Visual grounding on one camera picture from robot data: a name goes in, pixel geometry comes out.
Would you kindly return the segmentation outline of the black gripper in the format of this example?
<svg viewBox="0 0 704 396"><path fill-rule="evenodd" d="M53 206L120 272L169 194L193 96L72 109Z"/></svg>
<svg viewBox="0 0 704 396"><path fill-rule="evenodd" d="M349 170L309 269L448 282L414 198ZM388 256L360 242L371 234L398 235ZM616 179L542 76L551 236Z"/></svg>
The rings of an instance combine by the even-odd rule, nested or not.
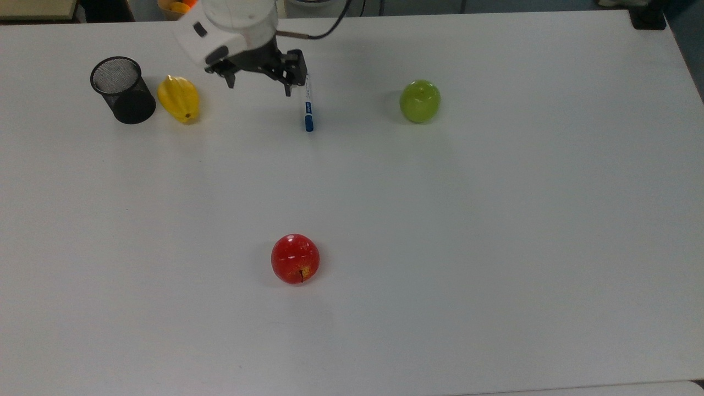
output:
<svg viewBox="0 0 704 396"><path fill-rule="evenodd" d="M283 84L287 97L292 96L292 87L306 85L307 65L299 48L283 53L276 38L272 38L262 47L245 52L229 54L226 50L226 47L220 47L208 55L205 71L224 79L230 89L234 88L239 71L266 75Z"/></svg>

